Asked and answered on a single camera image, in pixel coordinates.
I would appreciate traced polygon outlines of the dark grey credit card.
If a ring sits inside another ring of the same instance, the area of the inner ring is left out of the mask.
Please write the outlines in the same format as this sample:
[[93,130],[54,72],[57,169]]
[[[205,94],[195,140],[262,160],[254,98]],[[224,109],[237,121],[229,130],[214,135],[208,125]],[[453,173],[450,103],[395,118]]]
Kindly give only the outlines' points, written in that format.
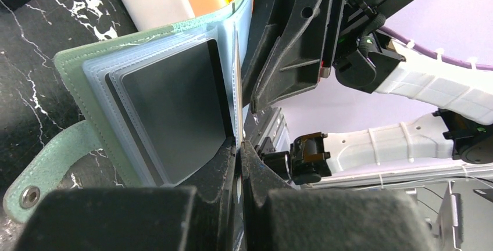
[[183,182],[234,136],[214,38],[115,70],[104,80],[157,186]]

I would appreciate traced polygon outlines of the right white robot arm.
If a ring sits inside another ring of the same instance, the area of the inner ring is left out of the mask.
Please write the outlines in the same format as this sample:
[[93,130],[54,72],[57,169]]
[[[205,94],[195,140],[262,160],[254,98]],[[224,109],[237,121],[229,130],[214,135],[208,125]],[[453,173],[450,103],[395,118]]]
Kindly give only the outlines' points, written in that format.
[[414,0],[253,0],[242,68],[252,113],[299,101],[309,126],[262,154],[297,185],[492,165],[492,71],[429,52],[385,22]]

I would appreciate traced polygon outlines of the green card holder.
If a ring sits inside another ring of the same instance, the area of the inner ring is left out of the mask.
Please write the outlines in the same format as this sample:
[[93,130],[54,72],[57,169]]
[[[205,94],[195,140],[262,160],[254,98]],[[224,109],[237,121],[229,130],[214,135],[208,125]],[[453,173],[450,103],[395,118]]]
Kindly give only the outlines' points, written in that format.
[[51,139],[3,198],[26,223],[69,168],[102,149],[125,187],[174,187],[243,135],[241,66],[253,0],[61,51],[55,67],[85,119]]

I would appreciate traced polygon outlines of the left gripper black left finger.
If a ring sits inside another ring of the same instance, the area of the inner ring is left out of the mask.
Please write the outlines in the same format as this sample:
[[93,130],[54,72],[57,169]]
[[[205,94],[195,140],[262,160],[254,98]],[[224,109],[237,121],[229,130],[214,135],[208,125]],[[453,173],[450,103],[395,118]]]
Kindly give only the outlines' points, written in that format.
[[232,250],[235,140],[182,184],[51,192],[16,250]]

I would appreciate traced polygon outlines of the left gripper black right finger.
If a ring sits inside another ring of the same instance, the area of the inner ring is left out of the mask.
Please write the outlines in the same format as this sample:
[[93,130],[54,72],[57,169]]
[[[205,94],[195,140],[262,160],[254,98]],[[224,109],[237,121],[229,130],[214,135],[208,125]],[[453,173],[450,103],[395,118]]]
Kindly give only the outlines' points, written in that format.
[[248,250],[435,250],[404,192],[297,190],[244,141],[240,148]]

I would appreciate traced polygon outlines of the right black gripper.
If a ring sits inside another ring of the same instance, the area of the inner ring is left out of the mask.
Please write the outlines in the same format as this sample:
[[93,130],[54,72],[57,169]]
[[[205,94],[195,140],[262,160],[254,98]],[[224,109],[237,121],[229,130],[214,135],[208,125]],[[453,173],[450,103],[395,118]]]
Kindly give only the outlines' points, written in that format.
[[372,93],[405,58],[387,49],[387,19],[414,0],[253,0],[243,101],[258,113],[314,89],[321,64]]

